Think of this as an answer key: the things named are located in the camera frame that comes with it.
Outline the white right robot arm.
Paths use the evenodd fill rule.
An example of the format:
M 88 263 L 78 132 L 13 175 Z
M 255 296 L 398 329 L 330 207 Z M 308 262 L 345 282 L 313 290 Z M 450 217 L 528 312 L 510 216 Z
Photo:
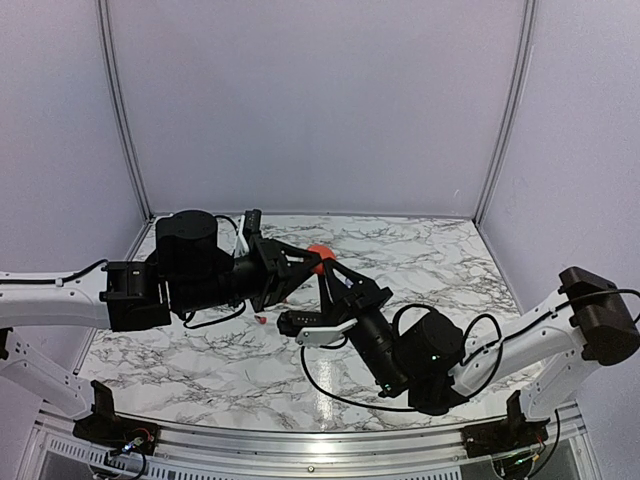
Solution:
M 379 385 L 381 397 L 408 395 L 408 408 L 444 415 L 469 402 L 495 382 L 532 364 L 542 370 L 511 398 L 514 411 L 501 419 L 495 438 L 515 448 L 529 437 L 601 367 L 624 362 L 639 351 L 638 319 L 624 302 L 629 290 L 579 267 L 560 275 L 561 285 L 519 319 L 497 323 L 480 314 L 461 329 L 433 306 L 406 331 L 400 308 L 386 319 L 382 306 L 391 292 L 334 259 L 318 277 L 321 311 L 346 328 L 353 345 Z M 488 320 L 494 331 L 473 336 Z

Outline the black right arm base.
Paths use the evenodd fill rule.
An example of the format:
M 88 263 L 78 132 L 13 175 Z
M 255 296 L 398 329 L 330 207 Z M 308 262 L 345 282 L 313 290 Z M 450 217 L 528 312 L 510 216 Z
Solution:
M 507 415 L 462 429 L 462 441 L 468 458 L 495 455 L 529 447 L 547 440 L 549 419 L 527 420 L 521 406 L 521 392 L 514 392 L 506 402 Z

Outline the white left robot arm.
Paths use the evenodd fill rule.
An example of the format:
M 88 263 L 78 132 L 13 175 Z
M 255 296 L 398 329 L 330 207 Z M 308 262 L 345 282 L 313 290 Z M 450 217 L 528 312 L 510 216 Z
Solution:
M 81 326 L 138 332 L 190 319 L 212 307 L 282 302 L 321 263 L 317 252 L 261 233 L 261 213 L 248 210 L 234 248 L 218 245 L 218 216 L 201 210 L 157 221 L 155 248 L 143 261 L 98 260 L 75 273 L 1 275 L 1 375 L 55 405 L 106 445 L 125 438 L 111 390 L 63 369 L 18 334 L 24 326 Z

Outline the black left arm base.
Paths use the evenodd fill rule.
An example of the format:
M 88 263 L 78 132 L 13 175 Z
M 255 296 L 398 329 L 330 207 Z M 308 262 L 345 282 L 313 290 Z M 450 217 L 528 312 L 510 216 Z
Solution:
M 90 382 L 93 398 L 90 412 L 74 421 L 73 435 L 102 446 L 122 448 L 141 438 L 140 448 L 145 455 L 155 451 L 160 426 L 151 421 L 122 417 L 115 411 L 111 389 L 97 380 Z

